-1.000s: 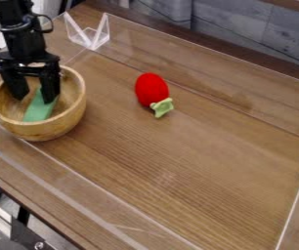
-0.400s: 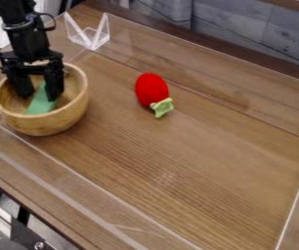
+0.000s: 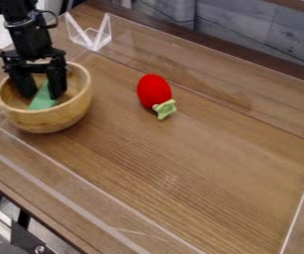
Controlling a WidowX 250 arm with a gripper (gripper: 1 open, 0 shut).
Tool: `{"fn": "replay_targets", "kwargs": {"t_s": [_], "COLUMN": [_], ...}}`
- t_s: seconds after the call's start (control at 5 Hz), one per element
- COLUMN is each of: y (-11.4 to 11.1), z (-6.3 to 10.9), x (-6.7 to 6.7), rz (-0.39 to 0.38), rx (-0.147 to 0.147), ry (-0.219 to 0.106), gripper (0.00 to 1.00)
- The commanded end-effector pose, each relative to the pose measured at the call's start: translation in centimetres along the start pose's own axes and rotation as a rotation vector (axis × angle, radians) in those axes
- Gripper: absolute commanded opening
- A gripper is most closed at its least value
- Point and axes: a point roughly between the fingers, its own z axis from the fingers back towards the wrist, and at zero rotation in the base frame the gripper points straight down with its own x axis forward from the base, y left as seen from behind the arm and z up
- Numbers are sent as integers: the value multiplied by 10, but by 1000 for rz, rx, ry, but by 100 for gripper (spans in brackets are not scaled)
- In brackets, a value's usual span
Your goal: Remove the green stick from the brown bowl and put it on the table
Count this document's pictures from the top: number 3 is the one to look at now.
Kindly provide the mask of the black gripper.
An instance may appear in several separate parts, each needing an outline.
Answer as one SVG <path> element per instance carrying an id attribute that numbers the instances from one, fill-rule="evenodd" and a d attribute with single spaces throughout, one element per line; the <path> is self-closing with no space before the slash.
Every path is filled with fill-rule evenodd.
<path id="1" fill-rule="evenodd" d="M 0 57 L 3 70 L 26 98 L 37 92 L 33 73 L 46 75 L 52 99 L 58 99 L 68 88 L 66 52 L 53 47 L 49 33 L 57 25 L 58 23 L 48 24 L 42 14 L 5 15 L 3 27 L 9 32 L 14 49 L 3 51 Z"/>

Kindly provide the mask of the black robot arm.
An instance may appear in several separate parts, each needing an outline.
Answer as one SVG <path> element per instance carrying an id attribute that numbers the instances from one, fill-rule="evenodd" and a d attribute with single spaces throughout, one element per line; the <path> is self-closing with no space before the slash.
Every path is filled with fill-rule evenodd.
<path id="1" fill-rule="evenodd" d="M 25 97 L 32 97 L 38 88 L 34 73 L 48 78 L 48 90 L 52 99 L 57 99 L 68 88 L 66 52 L 53 47 L 49 30 L 58 23 L 48 25 L 46 10 L 36 8 L 37 0 L 0 0 L 0 15 L 3 27 L 9 31 L 14 49 L 1 51 L 3 71 Z"/>

